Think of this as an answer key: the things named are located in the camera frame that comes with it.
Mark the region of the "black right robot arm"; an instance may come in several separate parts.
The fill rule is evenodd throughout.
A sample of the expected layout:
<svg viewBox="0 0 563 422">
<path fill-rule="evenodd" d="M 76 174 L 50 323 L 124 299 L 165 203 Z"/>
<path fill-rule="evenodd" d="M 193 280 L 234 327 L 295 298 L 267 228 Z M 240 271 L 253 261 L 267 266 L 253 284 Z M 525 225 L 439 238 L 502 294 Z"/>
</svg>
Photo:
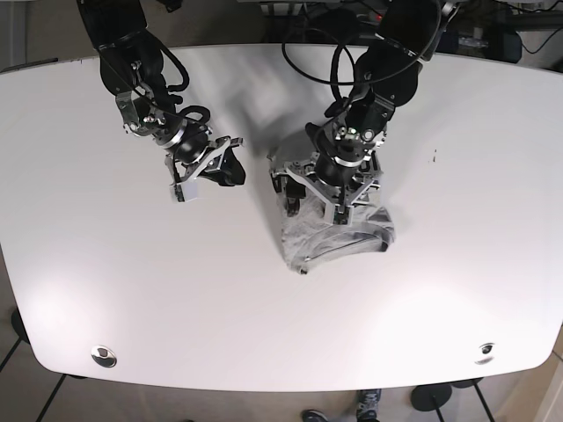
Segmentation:
<svg viewBox="0 0 563 422">
<path fill-rule="evenodd" d="M 219 186 L 245 183 L 245 170 L 233 150 L 242 139 L 211 139 L 210 111 L 182 105 L 190 83 L 186 67 L 148 29 L 137 1 L 80 1 L 85 30 L 100 58 L 100 77 L 113 94 L 124 128 L 149 137 L 162 149 L 172 177 L 172 197 L 197 196 L 197 181 Z"/>
</svg>

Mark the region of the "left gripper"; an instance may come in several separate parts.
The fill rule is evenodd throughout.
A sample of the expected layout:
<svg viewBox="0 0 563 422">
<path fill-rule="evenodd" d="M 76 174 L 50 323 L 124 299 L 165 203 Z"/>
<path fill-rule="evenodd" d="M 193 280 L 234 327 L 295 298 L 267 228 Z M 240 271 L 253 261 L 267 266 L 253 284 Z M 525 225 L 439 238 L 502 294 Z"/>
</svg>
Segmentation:
<svg viewBox="0 0 563 422">
<path fill-rule="evenodd" d="M 340 118 L 319 126 L 309 123 L 309 143 L 285 142 L 270 153 L 270 178 L 287 217 L 299 214 L 302 202 L 315 197 L 333 225 L 350 225 L 356 208 L 369 204 L 383 174 L 377 149 L 387 126 L 358 130 Z"/>
</svg>

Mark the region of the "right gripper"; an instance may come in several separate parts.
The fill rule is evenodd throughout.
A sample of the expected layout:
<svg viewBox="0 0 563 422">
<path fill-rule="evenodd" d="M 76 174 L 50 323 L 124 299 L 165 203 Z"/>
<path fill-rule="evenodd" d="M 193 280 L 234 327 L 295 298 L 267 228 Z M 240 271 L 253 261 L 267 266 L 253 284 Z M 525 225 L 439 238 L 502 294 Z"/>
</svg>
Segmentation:
<svg viewBox="0 0 563 422">
<path fill-rule="evenodd" d="M 150 98 L 133 97 L 123 92 L 116 96 L 124 128 L 139 137 L 150 137 L 165 151 L 165 165 L 174 183 L 172 199 L 178 203 L 199 196 L 196 178 L 205 178 L 223 187 L 242 186 L 246 173 L 234 155 L 241 138 L 223 136 L 212 139 L 208 126 L 209 110 L 191 105 L 180 113 L 158 110 Z"/>
</svg>

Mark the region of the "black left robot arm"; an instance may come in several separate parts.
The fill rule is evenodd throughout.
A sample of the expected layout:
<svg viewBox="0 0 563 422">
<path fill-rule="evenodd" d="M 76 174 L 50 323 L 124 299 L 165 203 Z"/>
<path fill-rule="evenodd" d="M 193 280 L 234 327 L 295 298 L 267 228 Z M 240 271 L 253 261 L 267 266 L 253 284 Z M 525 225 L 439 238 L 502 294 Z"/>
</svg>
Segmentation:
<svg viewBox="0 0 563 422">
<path fill-rule="evenodd" d="M 390 2 L 367 50 L 350 61 L 349 82 L 339 78 L 340 57 L 350 53 L 348 45 L 362 33 L 351 11 L 331 10 L 288 32 L 288 39 L 317 33 L 335 49 L 328 79 L 298 72 L 329 86 L 334 101 L 325 110 L 325 123 L 305 127 L 314 148 L 311 156 L 272 164 L 271 179 L 286 216 L 297 216 L 309 194 L 323 202 L 330 224 L 350 224 L 356 209 L 369 204 L 369 192 L 380 187 L 377 149 L 388 123 L 413 98 L 424 62 L 458 10 L 457 1 Z"/>
</svg>

